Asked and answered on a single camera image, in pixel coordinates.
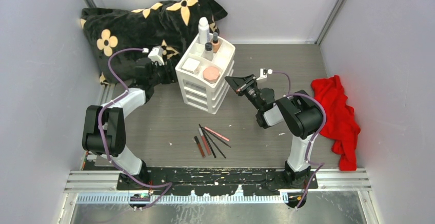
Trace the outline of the pink makeup pencil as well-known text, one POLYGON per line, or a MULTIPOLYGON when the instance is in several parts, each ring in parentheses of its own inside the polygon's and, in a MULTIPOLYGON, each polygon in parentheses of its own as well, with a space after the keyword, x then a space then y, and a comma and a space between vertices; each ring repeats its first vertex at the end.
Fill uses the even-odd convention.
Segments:
POLYGON ((225 137, 224 135, 221 135, 221 134, 215 132, 214 130, 210 129, 209 127, 204 127, 204 128, 205 128, 208 132, 211 132, 212 134, 216 135, 217 137, 219 137, 219 138, 221 138, 221 139, 223 139, 223 140, 225 140, 225 141, 230 141, 229 138, 227 138, 227 137, 225 137))

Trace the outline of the white spray bottle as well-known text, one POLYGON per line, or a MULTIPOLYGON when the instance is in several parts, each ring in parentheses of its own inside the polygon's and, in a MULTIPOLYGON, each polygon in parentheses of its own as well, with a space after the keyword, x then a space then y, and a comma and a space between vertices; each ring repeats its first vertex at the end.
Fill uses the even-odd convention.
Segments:
POLYGON ((201 17, 198 25, 199 43, 205 45, 210 42, 209 23, 206 17, 201 17))

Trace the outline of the small cream box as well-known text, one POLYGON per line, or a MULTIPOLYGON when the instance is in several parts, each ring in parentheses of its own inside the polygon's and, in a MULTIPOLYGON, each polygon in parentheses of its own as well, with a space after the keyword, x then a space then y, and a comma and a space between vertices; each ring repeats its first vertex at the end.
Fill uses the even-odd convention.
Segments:
POLYGON ((197 75, 199 73, 200 68, 201 62, 194 58, 186 59, 181 67, 182 70, 192 73, 194 75, 197 75))

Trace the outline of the dark red lip gloss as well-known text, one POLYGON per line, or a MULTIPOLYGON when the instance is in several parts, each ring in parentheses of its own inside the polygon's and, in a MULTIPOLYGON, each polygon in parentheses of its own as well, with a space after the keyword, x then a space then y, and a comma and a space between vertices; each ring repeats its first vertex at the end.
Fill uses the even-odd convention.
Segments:
POLYGON ((199 141, 199 138, 197 136, 194 137, 194 141, 195 141, 195 143, 196 143, 196 145, 197 145, 197 147, 199 149, 199 152, 200 152, 202 158, 205 158, 206 157, 205 152, 204 152, 204 150, 203 150, 203 148, 201 146, 201 143, 199 141))

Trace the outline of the beige foundation bottle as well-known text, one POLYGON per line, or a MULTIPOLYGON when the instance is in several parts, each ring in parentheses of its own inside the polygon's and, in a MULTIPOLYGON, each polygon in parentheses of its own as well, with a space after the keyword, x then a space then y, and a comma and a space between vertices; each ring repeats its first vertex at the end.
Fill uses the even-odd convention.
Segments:
POLYGON ((217 53, 217 51, 221 45, 221 43, 219 41, 219 34, 217 32, 213 33, 211 43, 213 46, 213 53, 217 53))

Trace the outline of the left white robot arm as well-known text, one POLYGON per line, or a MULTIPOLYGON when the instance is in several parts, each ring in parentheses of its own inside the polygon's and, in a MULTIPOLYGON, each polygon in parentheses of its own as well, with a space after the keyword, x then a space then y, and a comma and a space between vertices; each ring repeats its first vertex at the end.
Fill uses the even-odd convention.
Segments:
POLYGON ((91 105, 86 110, 83 149, 106 158, 121 171, 123 181, 129 181, 138 190, 149 185, 150 176, 146 163, 126 145, 125 118, 151 99, 155 86, 177 82, 176 64, 173 60, 159 65, 148 57, 138 59, 127 90, 115 100, 91 105))

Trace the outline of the white plastic drawer organizer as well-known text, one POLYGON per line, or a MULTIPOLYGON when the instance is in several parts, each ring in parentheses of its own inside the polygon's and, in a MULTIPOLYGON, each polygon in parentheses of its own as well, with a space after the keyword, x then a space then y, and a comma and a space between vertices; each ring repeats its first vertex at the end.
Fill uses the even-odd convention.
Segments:
POLYGON ((229 90, 225 77, 234 72, 235 46, 219 36, 216 47, 207 59, 196 36, 175 68, 184 103, 210 114, 219 110, 229 90))

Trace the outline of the red lip gloss tube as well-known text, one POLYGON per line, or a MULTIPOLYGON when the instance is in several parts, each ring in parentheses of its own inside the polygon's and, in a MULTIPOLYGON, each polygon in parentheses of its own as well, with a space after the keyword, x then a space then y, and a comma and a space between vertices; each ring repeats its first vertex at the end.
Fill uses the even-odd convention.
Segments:
POLYGON ((203 130, 202 130, 201 127, 199 127, 199 134, 200 134, 200 137, 201 137, 201 139, 202 139, 202 141, 203 141, 203 144, 204 144, 204 147, 205 147, 205 149, 206 149, 207 154, 208 154, 208 155, 212 155, 211 150, 210 150, 210 147, 209 147, 209 145, 208 145, 208 143, 207 143, 207 140, 206 140, 206 138, 205 138, 205 135, 204 135, 203 130))

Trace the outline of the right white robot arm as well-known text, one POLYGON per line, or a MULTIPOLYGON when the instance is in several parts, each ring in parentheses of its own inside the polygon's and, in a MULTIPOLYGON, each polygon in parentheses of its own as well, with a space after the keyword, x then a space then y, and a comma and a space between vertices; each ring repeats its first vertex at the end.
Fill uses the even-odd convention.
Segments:
POLYGON ((286 185, 296 189, 310 176, 312 144, 326 122, 322 105, 304 90, 279 99, 272 88, 259 88, 256 77, 226 76, 225 81, 238 96, 245 96, 257 110, 261 128, 285 122, 292 134, 290 155, 285 161, 283 177, 286 185))

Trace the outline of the black cap clear bottle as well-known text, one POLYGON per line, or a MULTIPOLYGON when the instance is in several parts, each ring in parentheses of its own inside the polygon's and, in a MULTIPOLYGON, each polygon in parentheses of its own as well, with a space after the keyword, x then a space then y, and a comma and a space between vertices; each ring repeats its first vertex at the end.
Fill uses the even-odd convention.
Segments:
POLYGON ((205 58, 208 61, 213 60, 213 45, 210 42, 205 43, 204 52, 202 54, 202 57, 205 58))

